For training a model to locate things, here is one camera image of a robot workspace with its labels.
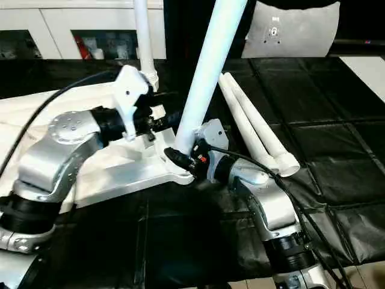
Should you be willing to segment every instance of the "table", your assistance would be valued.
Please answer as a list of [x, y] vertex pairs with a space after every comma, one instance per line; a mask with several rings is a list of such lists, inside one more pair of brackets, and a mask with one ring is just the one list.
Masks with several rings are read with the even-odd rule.
[[[0, 97], [58, 89], [113, 61], [2, 63]], [[167, 112], [194, 66], [156, 63]], [[231, 72], [302, 169], [286, 181], [343, 265], [385, 259], [385, 104], [338, 58], [228, 60]], [[247, 149], [217, 88], [230, 149]], [[248, 211], [220, 185], [168, 183], [59, 218], [42, 282], [58, 288], [177, 288], [271, 274]], [[315, 246], [325, 252], [314, 236]], [[327, 261], [333, 265], [330, 257]]]

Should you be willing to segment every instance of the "white panel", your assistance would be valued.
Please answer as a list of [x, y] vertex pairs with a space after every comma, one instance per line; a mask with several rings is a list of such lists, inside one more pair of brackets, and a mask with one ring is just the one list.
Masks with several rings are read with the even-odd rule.
[[[70, 30], [135, 30], [134, 9], [42, 9], [48, 27], [65, 59], [80, 59]], [[149, 10], [153, 56], [166, 58], [163, 10]]]
[[63, 9], [41, 11], [63, 59], [82, 59]]
[[381, 57], [340, 57], [385, 102], [385, 61]]
[[[163, 9], [163, 0], [147, 0], [150, 9]], [[133, 8], [134, 0], [0, 0], [9, 8]]]
[[28, 30], [44, 59], [61, 59], [38, 9], [0, 10], [0, 30]]

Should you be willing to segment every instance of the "black wire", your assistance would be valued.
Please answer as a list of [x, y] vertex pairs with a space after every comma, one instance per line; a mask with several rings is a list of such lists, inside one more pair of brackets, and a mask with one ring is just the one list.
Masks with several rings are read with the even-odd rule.
[[[208, 149], [209, 150], [213, 150], [213, 151], [217, 151], [217, 152], [222, 152], [224, 154], [228, 154], [228, 155], [233, 155], [235, 157], [238, 157], [238, 158], [243, 158], [253, 164], [255, 164], [256, 166], [260, 167], [265, 173], [271, 175], [271, 177], [275, 180], [275, 182], [277, 183], [277, 185], [279, 185], [287, 194], [288, 194], [288, 197], [290, 198], [291, 202], [293, 203], [293, 206], [294, 206], [294, 210], [296, 211], [296, 214], [298, 216], [298, 219], [300, 221], [300, 224], [301, 226], [303, 227], [303, 230], [304, 232], [306, 233], [307, 237], [310, 238], [310, 234], [309, 234], [309, 231], [307, 230], [306, 228], [306, 224], [302, 218], [302, 214], [305, 215], [306, 219], [309, 221], [309, 223], [312, 225], [313, 229], [315, 230], [315, 232], [317, 233], [317, 235], [320, 237], [322, 243], [326, 246], [327, 250], [329, 251], [331, 257], [333, 258], [333, 260], [336, 262], [337, 264], [337, 267], [338, 267], [338, 270], [340, 271], [341, 273], [341, 276], [342, 276], [342, 279], [344, 280], [346, 286], [344, 286], [344, 284], [342, 283], [342, 281], [337, 277], [337, 275], [334, 273], [334, 271], [332, 271], [332, 269], [329, 267], [329, 266], [326, 266], [326, 270], [329, 272], [329, 274], [331, 275], [331, 277], [336, 281], [336, 283], [338, 284], [338, 286], [340, 286], [340, 288], [348, 288], [348, 289], [353, 289], [353, 286], [349, 280], [349, 278], [347, 277], [347, 274], [345, 272], [345, 270], [343, 269], [341, 263], [339, 262], [333, 248], [331, 247], [330, 243], [327, 241], [325, 235], [322, 233], [321, 229], [319, 228], [319, 226], [315, 223], [315, 221], [313, 220], [313, 218], [309, 215], [308, 212], [306, 212], [305, 208], [302, 206], [302, 204], [298, 201], [298, 199], [288, 190], [287, 186], [283, 183], [283, 181], [281, 180], [281, 178], [279, 177], [279, 175], [277, 175], [276, 173], [274, 173], [271, 169], [269, 169], [267, 166], [261, 164], [260, 162], [248, 157], [248, 156], [245, 156], [243, 154], [239, 154], [237, 152], [232, 152], [232, 151], [228, 151], [227, 149], [221, 149], [221, 148], [218, 148], [218, 147], [215, 147], [215, 146], [211, 146], [211, 145], [208, 145]], [[326, 264], [326, 262], [324, 261], [323, 257], [321, 256], [321, 254], [317, 251], [316, 254], [317, 258], [320, 260], [320, 262]]]
[[113, 72], [113, 71], [103, 71], [103, 72], [99, 72], [99, 73], [96, 73], [94, 75], [90, 75], [90, 76], [87, 76], [83, 79], [80, 79], [68, 86], [66, 86], [65, 88], [63, 89], [60, 89], [59, 91], [55, 92], [53, 95], [51, 95], [49, 98], [47, 98], [36, 110], [35, 112], [33, 113], [33, 115], [29, 118], [29, 120], [27, 121], [27, 123], [23, 126], [22, 130], [20, 131], [19, 135], [17, 136], [17, 139], [16, 141], [13, 143], [11, 149], [8, 151], [8, 154], [7, 156], [5, 157], [5, 160], [3, 162], [3, 164], [1, 165], [1, 168], [0, 168], [0, 178], [2, 177], [5, 169], [7, 168], [7, 165], [8, 163], [10, 162], [11, 160], [11, 157], [13, 156], [15, 150], [17, 149], [19, 143], [21, 142], [21, 140], [23, 139], [26, 131], [28, 130], [28, 128], [31, 126], [31, 124], [33, 123], [33, 121], [36, 119], [36, 117], [43, 111], [43, 109], [49, 105], [53, 100], [55, 100], [57, 97], [59, 97], [60, 95], [62, 95], [64, 92], [76, 87], [76, 86], [79, 86], [79, 85], [84, 85], [86, 83], [88, 83], [90, 80], [94, 80], [94, 79], [98, 79], [98, 78], [101, 78], [103, 76], [113, 76], [113, 75], [116, 75], [116, 72]]

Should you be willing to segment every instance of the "cabinet door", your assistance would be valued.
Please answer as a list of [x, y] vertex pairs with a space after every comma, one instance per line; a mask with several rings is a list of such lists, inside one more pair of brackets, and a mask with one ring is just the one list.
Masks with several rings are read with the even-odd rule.
[[[88, 38], [98, 38], [109, 41], [112, 34], [125, 34], [124, 37], [130, 38], [132, 33], [135, 35], [135, 12], [134, 9], [42, 9], [44, 19], [50, 29], [50, 32], [58, 46], [58, 49], [64, 59], [84, 58], [84, 51], [79, 51], [76, 41], [79, 42], [80, 36]], [[165, 33], [163, 9], [149, 9], [149, 26], [152, 44], [153, 57], [157, 59], [166, 58]]]
[[[26, 38], [27, 47], [20, 47], [20, 43], [17, 43], [22, 38]], [[35, 47], [37, 48], [37, 51], [33, 52], [35, 58], [39, 58], [39, 56], [44, 59], [61, 58], [44, 18], [38, 9], [0, 10], [0, 45], [1, 43], [2, 58], [11, 58], [7, 57], [6, 54], [15, 54], [15, 57], [17, 57], [20, 50], [35, 49]], [[27, 51], [21, 51], [20, 54], [29, 56]]]

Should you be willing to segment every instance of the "white pvc pipe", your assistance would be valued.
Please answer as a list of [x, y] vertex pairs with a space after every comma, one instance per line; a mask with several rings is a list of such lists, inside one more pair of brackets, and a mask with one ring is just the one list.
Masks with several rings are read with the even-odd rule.
[[298, 161], [285, 149], [233, 76], [227, 72], [224, 77], [267, 151], [277, 162], [280, 176], [291, 176], [296, 173], [300, 169]]
[[274, 161], [274, 158], [267, 153], [253, 126], [248, 121], [241, 105], [236, 100], [230, 84], [227, 82], [226, 77], [222, 73], [219, 76], [218, 83], [251, 157], [264, 164], [274, 172], [278, 172], [278, 165], [276, 161]]
[[175, 148], [189, 155], [195, 142], [194, 131], [200, 127], [229, 53], [247, 0], [217, 0], [192, 79]]
[[149, 80], [156, 92], [159, 88], [159, 78], [152, 57], [147, 0], [135, 0], [134, 7], [141, 72]]

